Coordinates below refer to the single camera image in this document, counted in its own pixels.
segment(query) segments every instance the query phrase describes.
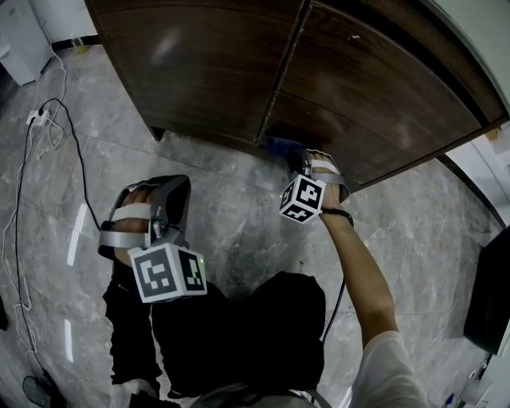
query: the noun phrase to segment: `black wristband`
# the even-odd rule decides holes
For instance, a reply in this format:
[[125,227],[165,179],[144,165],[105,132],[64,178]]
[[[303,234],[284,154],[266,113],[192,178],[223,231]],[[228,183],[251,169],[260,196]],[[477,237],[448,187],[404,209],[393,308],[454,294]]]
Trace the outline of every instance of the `black wristband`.
[[347,220],[349,220],[352,227],[354,228],[354,220],[352,219],[351,215],[347,211],[337,210],[335,208],[333,208],[333,209],[323,208],[322,214],[341,215],[342,217],[345,217]]

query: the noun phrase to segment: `dark wood panel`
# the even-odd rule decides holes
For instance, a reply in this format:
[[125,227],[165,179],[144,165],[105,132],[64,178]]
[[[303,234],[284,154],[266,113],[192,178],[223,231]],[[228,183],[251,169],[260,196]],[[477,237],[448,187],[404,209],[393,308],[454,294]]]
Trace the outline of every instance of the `dark wood panel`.
[[257,137],[293,22],[180,6],[98,20],[142,116]]
[[[507,110],[490,79],[458,36],[419,0],[357,0],[405,30],[427,48],[462,84],[488,122],[507,115]],[[331,0],[347,12],[357,2]],[[365,20],[367,12],[359,10]]]
[[[371,27],[326,6],[312,8],[280,90],[285,97],[277,97],[272,122],[292,125],[289,116],[278,115],[288,96],[295,96],[371,132],[352,139],[353,127],[349,132],[332,126],[308,128],[335,157],[342,157],[347,143],[353,143],[353,167],[345,171],[361,183],[398,169],[402,153],[409,163],[480,127],[418,59]],[[296,117],[306,113],[298,108],[294,112]],[[367,154],[373,146],[377,155]]]
[[93,0],[97,14],[114,11],[160,6],[186,6],[222,8],[293,21],[296,16],[295,0]]
[[265,134],[333,154],[340,170],[360,184],[417,158],[363,125],[285,92],[278,94]]

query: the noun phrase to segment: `electrical outlet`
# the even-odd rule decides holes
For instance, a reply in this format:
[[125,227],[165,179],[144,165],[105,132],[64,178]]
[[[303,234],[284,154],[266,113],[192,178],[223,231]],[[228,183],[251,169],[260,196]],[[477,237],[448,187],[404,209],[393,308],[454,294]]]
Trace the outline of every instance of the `electrical outlet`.
[[42,115],[39,116],[39,111],[30,111],[29,117],[26,120],[26,124],[30,125],[33,119],[33,126],[44,126],[49,118],[49,111],[43,111]]

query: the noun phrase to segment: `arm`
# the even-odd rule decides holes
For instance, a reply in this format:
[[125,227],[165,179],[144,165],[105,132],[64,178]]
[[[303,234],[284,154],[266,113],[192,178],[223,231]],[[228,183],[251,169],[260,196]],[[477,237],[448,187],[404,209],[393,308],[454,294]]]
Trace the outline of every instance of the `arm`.
[[[320,154],[315,154],[314,159],[328,160]],[[323,208],[343,210],[339,203],[338,185],[326,186]],[[338,251],[345,284],[358,316],[365,347],[378,334],[398,330],[393,297],[374,258],[349,221],[341,215],[321,214],[320,217]]]

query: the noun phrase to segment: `person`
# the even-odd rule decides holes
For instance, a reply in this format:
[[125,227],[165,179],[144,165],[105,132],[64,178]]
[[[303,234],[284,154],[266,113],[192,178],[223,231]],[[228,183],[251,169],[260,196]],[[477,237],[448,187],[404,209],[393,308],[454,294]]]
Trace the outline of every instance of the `person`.
[[[312,159],[329,160],[319,153]],[[139,188],[123,205],[150,199],[150,191]],[[327,184],[323,208],[342,209],[337,184]],[[351,407],[427,406],[398,332],[388,284],[374,258],[346,217],[320,217],[338,251],[361,327],[363,357]],[[115,229],[141,232],[147,230],[147,221],[126,219]],[[194,408],[310,407],[299,390],[314,395],[325,408],[327,402],[314,391],[324,368],[320,337],[325,321],[325,295],[314,277],[280,272],[242,306],[234,306],[211,283],[205,296],[143,304],[129,256],[118,249],[116,258],[104,294],[113,326],[112,383],[120,391],[112,397],[113,406],[172,404],[156,399],[161,370],[153,332],[171,381],[170,398],[200,396]]]

